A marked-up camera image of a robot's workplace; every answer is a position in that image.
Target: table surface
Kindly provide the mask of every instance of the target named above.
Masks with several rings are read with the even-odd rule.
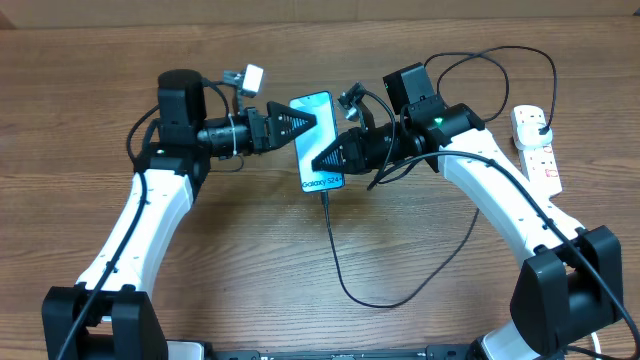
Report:
[[[637,18],[437,20],[340,24],[174,26],[0,32],[0,357],[45,358],[40,317],[53,285],[70,286],[118,218],[131,181],[124,148],[155,102],[156,77],[191,68],[211,79],[256,63],[266,69],[253,101],[339,94],[355,81],[386,98],[382,76],[443,51],[519,44],[556,61],[554,148],[564,192],[554,202],[586,227],[609,226],[623,245],[625,301],[640,318],[640,21]],[[509,71],[507,111],[489,125],[517,162],[509,111],[550,108],[544,58],[495,54]],[[454,59],[429,67],[432,78]],[[443,82],[449,103],[495,112],[502,74],[468,63]],[[210,116],[221,105],[207,95]],[[388,121],[372,104],[376,121]],[[354,126],[338,118],[340,129]],[[214,168],[236,164],[212,161]],[[455,249],[473,203],[427,166],[365,190],[348,176],[332,193],[345,281],[357,297],[405,297]],[[334,268],[317,195],[300,191],[293,145],[209,175],[178,226],[153,303],[167,338],[218,350],[416,348],[469,343],[509,319],[518,268],[481,216],[468,244],[413,301],[395,310],[351,302]],[[600,333],[628,355],[623,324]]]

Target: smartphone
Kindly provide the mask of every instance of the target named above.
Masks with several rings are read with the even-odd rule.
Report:
[[[337,189],[344,186],[344,174],[313,171],[311,160],[338,137],[333,100],[328,91],[305,95],[289,102],[289,107],[316,116],[317,124],[295,139],[302,191],[306,193]]]

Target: beige wall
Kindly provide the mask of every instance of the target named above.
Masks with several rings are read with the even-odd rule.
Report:
[[[611,16],[632,15],[639,3],[636,0],[0,0],[0,13],[17,28],[62,28]]]

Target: power strip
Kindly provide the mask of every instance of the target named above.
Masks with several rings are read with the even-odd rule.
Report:
[[[561,193],[562,184],[558,173],[558,164],[551,147],[552,135],[539,137],[534,135],[523,139],[523,134],[532,133],[531,129],[538,129],[546,125],[544,111],[533,105],[516,106],[511,112],[511,125],[524,176],[533,186],[549,197]]]

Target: wooden table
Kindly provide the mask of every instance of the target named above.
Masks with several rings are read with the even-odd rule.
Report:
[[[128,195],[127,131],[156,103],[156,77],[191,68],[211,79],[247,63],[266,69],[252,101],[355,81],[384,98],[382,76],[442,51],[505,44],[547,51],[558,66],[554,148],[564,192],[554,202],[589,227],[606,224],[624,251],[625,300],[640,319],[640,21],[628,18],[438,20],[175,26],[0,32],[0,357],[45,358],[40,318],[52,285],[70,286],[109,235]],[[507,111],[489,125],[511,145],[509,111],[547,111],[551,71],[519,50],[495,54],[511,78]],[[436,60],[436,77],[453,59]],[[504,84],[481,61],[443,84],[450,103],[481,116]],[[208,95],[210,116],[222,113]],[[370,106],[378,124],[387,121]],[[340,129],[355,124],[339,117]],[[230,162],[213,161],[215,168]],[[426,166],[365,190],[348,176],[332,193],[345,281],[361,299],[405,297],[458,246],[474,205]],[[413,301],[392,310],[352,303],[340,289],[318,196],[300,191],[293,145],[210,174],[160,269],[154,307],[168,338],[218,350],[380,349],[469,343],[509,319],[513,256],[481,216],[461,253]],[[604,350],[628,355],[622,324]]]

